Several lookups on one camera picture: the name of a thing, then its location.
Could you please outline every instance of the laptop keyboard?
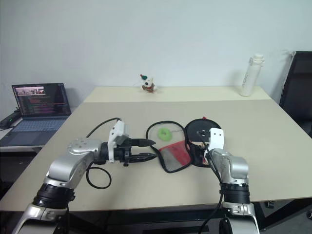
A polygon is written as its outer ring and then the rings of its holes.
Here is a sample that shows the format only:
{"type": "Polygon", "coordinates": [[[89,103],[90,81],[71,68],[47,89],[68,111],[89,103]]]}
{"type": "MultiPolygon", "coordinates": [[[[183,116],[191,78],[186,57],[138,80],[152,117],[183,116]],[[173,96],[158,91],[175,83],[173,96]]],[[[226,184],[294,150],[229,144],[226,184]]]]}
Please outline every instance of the laptop keyboard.
{"type": "Polygon", "coordinates": [[[23,120],[12,132],[56,131],[64,122],[65,119],[23,120]]]}

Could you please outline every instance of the desk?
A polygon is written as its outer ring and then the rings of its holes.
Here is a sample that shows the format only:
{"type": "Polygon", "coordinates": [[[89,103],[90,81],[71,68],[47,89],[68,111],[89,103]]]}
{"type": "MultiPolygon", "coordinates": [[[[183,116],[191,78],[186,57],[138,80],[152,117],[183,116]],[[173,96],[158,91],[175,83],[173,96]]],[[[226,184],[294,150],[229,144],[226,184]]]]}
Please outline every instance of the desk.
{"type": "MultiPolygon", "coordinates": [[[[33,200],[52,161],[70,141],[84,137],[98,123],[121,117],[130,137],[144,137],[154,122],[174,120],[185,126],[195,118],[216,121],[225,132],[225,149],[250,167],[251,201],[312,196],[311,138],[260,88],[241,97],[234,87],[160,88],[150,94],[137,87],[98,87],[69,116],[0,201],[0,210],[23,211],[33,200]]],[[[113,123],[92,138],[108,140],[113,123]]],[[[151,152],[140,149],[140,152],[151,152]]],[[[219,184],[207,168],[190,166],[168,174],[157,159],[145,163],[103,165],[113,178],[109,189],[96,190],[85,178],[78,185],[71,211],[99,211],[216,204],[219,184]]],[[[90,172],[98,185],[104,174],[90,172]]]]}

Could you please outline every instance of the black mesh net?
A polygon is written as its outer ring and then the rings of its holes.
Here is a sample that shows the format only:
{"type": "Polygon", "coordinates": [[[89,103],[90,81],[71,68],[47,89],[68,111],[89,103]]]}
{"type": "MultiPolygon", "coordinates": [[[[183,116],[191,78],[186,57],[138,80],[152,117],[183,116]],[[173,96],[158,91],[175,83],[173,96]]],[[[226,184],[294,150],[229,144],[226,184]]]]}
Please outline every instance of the black mesh net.
{"type": "Polygon", "coordinates": [[[161,121],[151,125],[146,138],[156,142],[152,149],[158,154],[160,164],[168,173],[180,171],[192,163],[186,144],[184,128],[173,121],[161,121]]]}

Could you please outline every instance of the black cable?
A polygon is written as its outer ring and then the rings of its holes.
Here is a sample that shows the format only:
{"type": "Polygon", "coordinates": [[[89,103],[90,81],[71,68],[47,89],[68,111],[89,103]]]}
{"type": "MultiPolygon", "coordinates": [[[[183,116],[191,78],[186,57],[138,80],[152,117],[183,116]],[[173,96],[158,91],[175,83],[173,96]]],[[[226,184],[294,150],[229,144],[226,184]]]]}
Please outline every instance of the black cable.
{"type": "Polygon", "coordinates": [[[8,226],[7,226],[8,220],[7,220],[6,212],[3,212],[3,214],[4,214],[4,228],[5,228],[4,234],[6,234],[8,230],[8,226]]]}
{"type": "Polygon", "coordinates": [[[87,171],[86,171],[86,179],[87,179],[88,184],[90,184],[90,186],[93,187],[93,188],[95,188],[95,189],[107,189],[107,188],[108,188],[109,186],[111,186],[111,184],[112,184],[112,177],[111,177],[111,174],[109,174],[109,172],[108,172],[107,170],[105,170],[105,169],[103,169],[103,168],[101,168],[101,167],[91,167],[92,164],[93,164],[93,162],[90,163],[90,165],[88,166],[87,171]],[[91,169],[99,169],[99,170],[101,170],[101,171],[104,171],[104,172],[108,175],[108,177],[109,177],[109,183],[108,183],[108,185],[105,186],[105,187],[99,187],[99,186],[94,185],[94,184],[90,181],[90,179],[89,179],[89,171],[90,171],[91,169]]]}
{"type": "Polygon", "coordinates": [[[107,122],[110,122],[110,121],[113,121],[113,120],[121,120],[121,118],[118,118],[118,117],[115,117],[115,118],[110,118],[102,123],[100,123],[98,126],[96,126],[94,129],[92,129],[92,131],[86,136],[86,138],[88,138],[89,136],[91,136],[92,133],[95,132],[96,129],[98,129],[100,126],[102,126],[103,124],[107,123],[107,122]]]}
{"type": "Polygon", "coordinates": [[[111,215],[112,215],[112,211],[109,211],[108,214],[107,214],[107,217],[106,217],[106,219],[104,221],[104,226],[103,226],[104,234],[107,233],[108,220],[111,217],[111,215]]]}
{"type": "Polygon", "coordinates": [[[69,207],[68,207],[68,205],[67,205],[67,211],[66,211],[66,225],[67,225],[67,228],[66,228],[66,234],[69,234],[69,207]]]}
{"type": "MultiPolygon", "coordinates": [[[[118,121],[118,120],[121,120],[121,118],[118,118],[118,117],[110,118],[110,119],[108,119],[108,120],[106,120],[106,121],[100,123],[100,124],[99,124],[98,126],[96,126],[94,129],[92,129],[92,131],[86,136],[86,138],[88,138],[89,136],[91,136],[91,134],[94,133],[94,132],[96,131],[96,129],[98,129],[100,126],[102,126],[103,124],[108,123],[108,122],[110,122],[110,121],[113,121],[113,120],[117,120],[117,121],[118,121]]],[[[95,188],[95,189],[107,189],[109,186],[111,186],[111,183],[112,183],[111,174],[109,174],[109,172],[108,172],[107,170],[105,170],[105,169],[103,169],[103,168],[101,168],[101,167],[91,167],[92,164],[93,164],[93,162],[90,163],[90,165],[88,166],[88,168],[87,168],[87,170],[86,170],[86,179],[87,179],[88,184],[89,184],[91,187],[95,188]],[[109,177],[109,183],[108,183],[108,185],[105,186],[105,187],[99,187],[99,186],[94,185],[94,184],[90,181],[90,179],[89,179],[89,171],[90,171],[91,169],[99,169],[99,170],[101,170],[101,171],[104,171],[104,172],[108,175],[108,177],[109,177]]]]}
{"type": "MultiPolygon", "coordinates": [[[[219,180],[219,183],[220,185],[222,184],[222,179],[221,179],[221,176],[219,174],[219,171],[218,171],[218,168],[215,166],[215,161],[213,159],[213,157],[211,156],[211,153],[208,149],[208,145],[205,143],[204,139],[203,139],[203,135],[205,136],[205,133],[200,133],[200,132],[197,132],[197,134],[199,135],[201,141],[203,142],[206,150],[207,150],[207,160],[209,162],[209,164],[211,165],[210,168],[212,169],[212,171],[214,172],[214,174],[216,175],[216,177],[218,178],[219,180]]],[[[215,207],[215,209],[210,213],[210,215],[208,216],[208,218],[203,222],[203,224],[200,226],[199,228],[199,231],[198,231],[198,234],[201,234],[201,232],[203,231],[204,227],[206,226],[206,224],[209,222],[209,220],[215,215],[215,213],[217,212],[217,210],[220,208],[221,206],[221,203],[222,203],[222,199],[223,199],[223,193],[220,191],[220,199],[219,199],[219,202],[217,204],[217,206],[215,207]]]]}

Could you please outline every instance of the laptop screen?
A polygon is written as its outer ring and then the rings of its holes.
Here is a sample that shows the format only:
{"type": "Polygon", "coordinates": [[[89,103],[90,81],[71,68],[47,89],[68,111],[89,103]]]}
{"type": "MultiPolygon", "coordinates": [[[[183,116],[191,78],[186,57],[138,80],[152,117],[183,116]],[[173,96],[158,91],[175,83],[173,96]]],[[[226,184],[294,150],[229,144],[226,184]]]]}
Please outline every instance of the laptop screen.
{"type": "Polygon", "coordinates": [[[12,85],[23,117],[69,116],[63,83],[12,85]]]}

